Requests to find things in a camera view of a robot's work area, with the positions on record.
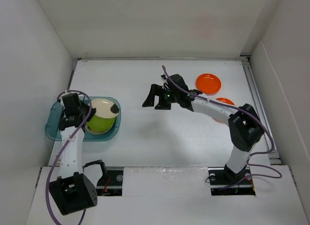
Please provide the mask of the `beige plate with flowers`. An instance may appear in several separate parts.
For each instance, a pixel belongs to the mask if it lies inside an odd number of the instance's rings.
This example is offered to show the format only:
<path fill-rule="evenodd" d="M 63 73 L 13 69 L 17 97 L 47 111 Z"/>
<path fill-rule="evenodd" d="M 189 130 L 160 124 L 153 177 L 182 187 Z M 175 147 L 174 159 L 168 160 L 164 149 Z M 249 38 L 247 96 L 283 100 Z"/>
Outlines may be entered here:
<path fill-rule="evenodd" d="M 93 130 L 93 129 L 91 129 L 90 126 L 88 126 L 88 125 L 85 127 L 85 129 L 86 129 L 89 133 L 91 133 L 91 134 L 93 134 L 93 135 L 101 135 L 101 134 L 104 134 L 104 133 L 107 133 L 108 131 L 110 131 L 110 130 L 112 129 L 112 126 L 111 126 L 110 128 L 108 128 L 108 129 L 102 130 L 102 131 Z"/>

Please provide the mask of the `green plate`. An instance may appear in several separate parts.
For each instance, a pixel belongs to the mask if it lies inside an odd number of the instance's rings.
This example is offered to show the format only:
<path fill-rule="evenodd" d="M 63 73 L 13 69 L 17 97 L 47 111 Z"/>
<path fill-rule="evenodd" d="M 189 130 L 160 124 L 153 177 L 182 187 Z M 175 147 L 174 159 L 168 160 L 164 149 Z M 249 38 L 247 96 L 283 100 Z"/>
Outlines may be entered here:
<path fill-rule="evenodd" d="M 115 122 L 116 118 L 102 118 L 99 117 L 97 115 L 94 115 L 91 120 L 89 122 L 87 122 L 87 126 L 96 132 L 102 132 L 105 130 L 110 129 L 114 122 Z"/>

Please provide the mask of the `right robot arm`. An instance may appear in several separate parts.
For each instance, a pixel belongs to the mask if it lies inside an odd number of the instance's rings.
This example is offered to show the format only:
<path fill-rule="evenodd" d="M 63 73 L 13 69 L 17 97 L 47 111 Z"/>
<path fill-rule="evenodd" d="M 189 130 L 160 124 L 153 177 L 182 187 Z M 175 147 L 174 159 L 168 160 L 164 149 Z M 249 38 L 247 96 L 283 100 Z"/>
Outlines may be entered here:
<path fill-rule="evenodd" d="M 201 91 L 190 90 L 179 74 L 161 75 L 163 85 L 152 84 L 143 107 L 170 110 L 173 103 L 195 113 L 205 114 L 228 126 L 233 149 L 224 166 L 224 177 L 236 183 L 245 174 L 247 160 L 264 130 L 254 108 L 245 104 L 234 110 L 200 97 Z"/>

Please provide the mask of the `beige plate with black patch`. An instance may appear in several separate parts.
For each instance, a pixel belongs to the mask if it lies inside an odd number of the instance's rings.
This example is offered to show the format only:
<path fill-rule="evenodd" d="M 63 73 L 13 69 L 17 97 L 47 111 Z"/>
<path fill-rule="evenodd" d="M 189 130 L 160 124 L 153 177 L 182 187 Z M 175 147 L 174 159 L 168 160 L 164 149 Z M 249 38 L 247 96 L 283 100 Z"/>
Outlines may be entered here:
<path fill-rule="evenodd" d="M 96 109 L 95 115 L 104 119 L 115 118 L 119 115 L 119 107 L 111 100 L 96 98 L 91 101 L 92 108 Z"/>

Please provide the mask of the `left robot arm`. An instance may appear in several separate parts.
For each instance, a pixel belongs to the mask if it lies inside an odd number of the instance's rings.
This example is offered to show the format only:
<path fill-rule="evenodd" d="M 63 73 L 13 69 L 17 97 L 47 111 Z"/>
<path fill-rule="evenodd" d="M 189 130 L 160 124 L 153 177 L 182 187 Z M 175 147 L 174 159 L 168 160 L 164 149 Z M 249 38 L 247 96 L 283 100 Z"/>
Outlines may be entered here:
<path fill-rule="evenodd" d="M 97 191 L 84 175 L 82 166 L 82 143 L 85 125 L 94 116 L 96 109 L 82 102 L 80 91 L 69 91 L 59 96 L 64 117 L 59 121 L 62 148 L 60 171 L 57 179 L 48 182 L 48 194 L 62 215 L 68 215 L 97 205 Z"/>

